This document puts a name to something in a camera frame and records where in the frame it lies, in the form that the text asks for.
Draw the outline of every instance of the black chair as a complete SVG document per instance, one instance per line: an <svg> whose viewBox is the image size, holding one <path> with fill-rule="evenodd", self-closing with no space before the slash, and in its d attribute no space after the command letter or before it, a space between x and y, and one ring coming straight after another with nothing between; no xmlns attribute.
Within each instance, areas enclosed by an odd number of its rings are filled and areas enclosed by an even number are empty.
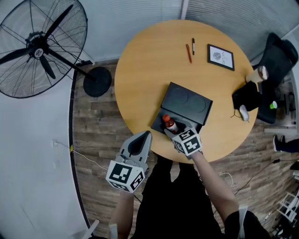
<svg viewBox="0 0 299 239"><path fill-rule="evenodd" d="M269 124L276 120L276 109L270 109L270 104L276 100L274 89L282 82L298 61L298 53L292 43L281 40L275 33L270 33L263 57L259 64L253 66L255 70L263 65L267 68L268 80L259 84L258 89L262 94L262 103L258 108L257 117Z"/></svg>

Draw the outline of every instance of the person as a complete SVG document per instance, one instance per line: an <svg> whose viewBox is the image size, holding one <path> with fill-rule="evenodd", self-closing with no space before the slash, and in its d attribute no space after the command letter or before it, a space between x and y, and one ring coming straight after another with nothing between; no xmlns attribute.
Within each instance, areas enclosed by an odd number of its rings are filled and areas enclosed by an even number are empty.
<svg viewBox="0 0 299 239"><path fill-rule="evenodd" d="M193 164L179 163L179 175L171 182L172 161L158 156L142 192L143 199L132 239L239 238L239 204L231 188L212 169L200 151L193 153L191 158L201 178ZM211 202L224 223L225 234L221 233L214 218ZM133 208L134 195L121 192L110 220L110 225L117 224L118 239L129 237ZM250 211L246 212L243 228L246 239L270 238Z"/></svg>
<svg viewBox="0 0 299 239"><path fill-rule="evenodd" d="M275 135L273 137L273 146L275 152L299 153L299 139L286 142L285 136L283 135L281 141L279 141L277 135Z"/></svg>

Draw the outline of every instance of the computer mouse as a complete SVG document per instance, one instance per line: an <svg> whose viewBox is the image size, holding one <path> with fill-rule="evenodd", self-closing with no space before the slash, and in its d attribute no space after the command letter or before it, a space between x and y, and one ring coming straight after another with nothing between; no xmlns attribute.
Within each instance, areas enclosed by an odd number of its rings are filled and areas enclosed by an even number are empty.
<svg viewBox="0 0 299 239"><path fill-rule="evenodd" d="M248 121L249 120L249 114L248 114L248 111L247 111L245 105L241 105L240 106L240 113L241 113L242 118L243 118L244 121Z"/></svg>

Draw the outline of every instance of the red bottle cap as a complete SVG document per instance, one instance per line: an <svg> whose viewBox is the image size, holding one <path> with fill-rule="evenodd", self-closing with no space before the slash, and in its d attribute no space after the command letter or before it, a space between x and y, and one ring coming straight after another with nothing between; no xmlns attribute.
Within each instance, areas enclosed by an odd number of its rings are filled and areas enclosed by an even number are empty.
<svg viewBox="0 0 299 239"><path fill-rule="evenodd" d="M162 117L162 119L164 120L164 122L168 122L170 120L170 117L168 114L166 114Z"/></svg>

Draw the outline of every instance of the standing fan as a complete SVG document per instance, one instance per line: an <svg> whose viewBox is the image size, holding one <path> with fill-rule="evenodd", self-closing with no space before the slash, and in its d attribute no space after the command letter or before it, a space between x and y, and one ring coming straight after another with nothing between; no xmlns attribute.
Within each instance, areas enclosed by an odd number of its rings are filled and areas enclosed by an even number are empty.
<svg viewBox="0 0 299 239"><path fill-rule="evenodd" d="M28 98L57 84L71 68L85 76L92 97L104 94L111 74L104 67L78 68L87 35L85 10L77 0L24 0L0 25L0 92Z"/></svg>

